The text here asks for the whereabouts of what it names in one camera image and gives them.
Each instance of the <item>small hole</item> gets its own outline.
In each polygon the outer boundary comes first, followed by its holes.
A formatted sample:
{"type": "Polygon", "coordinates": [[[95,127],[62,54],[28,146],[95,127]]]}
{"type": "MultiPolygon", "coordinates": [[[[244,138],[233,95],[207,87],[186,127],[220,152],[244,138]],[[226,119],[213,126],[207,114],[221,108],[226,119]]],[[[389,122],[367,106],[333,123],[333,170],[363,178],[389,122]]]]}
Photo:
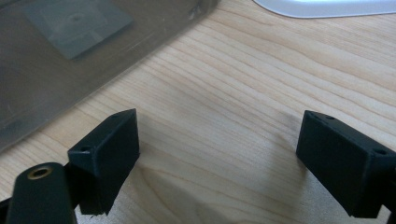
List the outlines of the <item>small hole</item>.
{"type": "Polygon", "coordinates": [[[380,155],[387,155],[387,151],[385,151],[384,149],[376,148],[374,149],[374,152],[380,155]]]}
{"type": "Polygon", "coordinates": [[[27,177],[31,180],[37,180],[49,175],[51,172],[52,168],[49,166],[39,167],[30,172],[27,177]]]}
{"type": "Polygon", "coordinates": [[[91,147],[89,147],[89,146],[81,147],[81,148],[79,149],[79,151],[82,151],[82,152],[91,151],[91,147]]]}

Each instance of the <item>wooden table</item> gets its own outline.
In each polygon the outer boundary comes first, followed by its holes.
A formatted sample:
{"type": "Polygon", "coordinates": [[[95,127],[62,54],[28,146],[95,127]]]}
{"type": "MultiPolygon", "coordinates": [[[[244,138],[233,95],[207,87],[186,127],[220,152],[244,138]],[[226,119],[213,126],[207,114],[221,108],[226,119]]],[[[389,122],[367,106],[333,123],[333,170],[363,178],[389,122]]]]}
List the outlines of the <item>wooden table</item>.
{"type": "Polygon", "coordinates": [[[15,177],[136,108],[141,158],[108,217],[80,223],[385,223],[349,217],[295,156],[306,109],[396,149],[396,15],[297,20],[224,0],[0,156],[15,177]]]}

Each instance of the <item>wood grain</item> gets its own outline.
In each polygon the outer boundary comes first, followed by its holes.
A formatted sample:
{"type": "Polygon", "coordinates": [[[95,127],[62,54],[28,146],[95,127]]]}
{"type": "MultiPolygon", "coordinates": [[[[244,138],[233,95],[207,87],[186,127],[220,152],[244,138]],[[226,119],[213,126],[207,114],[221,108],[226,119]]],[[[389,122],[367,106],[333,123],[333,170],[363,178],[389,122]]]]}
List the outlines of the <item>wood grain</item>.
{"type": "Polygon", "coordinates": [[[385,223],[347,213],[295,156],[306,109],[396,149],[396,15],[297,20],[227,0],[2,152],[0,197],[107,116],[136,108],[142,156],[108,217],[80,223],[385,223]]]}

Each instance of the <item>white object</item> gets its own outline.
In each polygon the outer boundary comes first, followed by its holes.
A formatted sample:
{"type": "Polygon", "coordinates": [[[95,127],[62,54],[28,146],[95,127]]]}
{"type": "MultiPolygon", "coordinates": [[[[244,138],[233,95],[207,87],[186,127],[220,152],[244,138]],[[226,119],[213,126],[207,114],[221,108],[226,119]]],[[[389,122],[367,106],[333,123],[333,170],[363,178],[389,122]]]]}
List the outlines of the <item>white object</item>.
{"type": "Polygon", "coordinates": [[[396,12],[396,0],[254,0],[275,13],[295,18],[326,18],[396,12]]]}

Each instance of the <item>black bracket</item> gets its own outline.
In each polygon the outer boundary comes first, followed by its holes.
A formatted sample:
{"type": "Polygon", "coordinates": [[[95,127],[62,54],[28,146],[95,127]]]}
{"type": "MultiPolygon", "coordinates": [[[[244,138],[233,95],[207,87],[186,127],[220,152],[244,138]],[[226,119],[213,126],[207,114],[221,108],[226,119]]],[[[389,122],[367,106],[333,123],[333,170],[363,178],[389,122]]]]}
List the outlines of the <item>black bracket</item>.
{"type": "Polygon", "coordinates": [[[305,111],[297,156],[353,217],[396,210],[396,153],[333,117],[305,111]]]}
{"type": "Polygon", "coordinates": [[[77,205],[84,215],[108,214],[139,158],[136,111],[110,116],[67,154],[65,166],[43,163],[17,177],[0,223],[77,223],[77,205]]]}

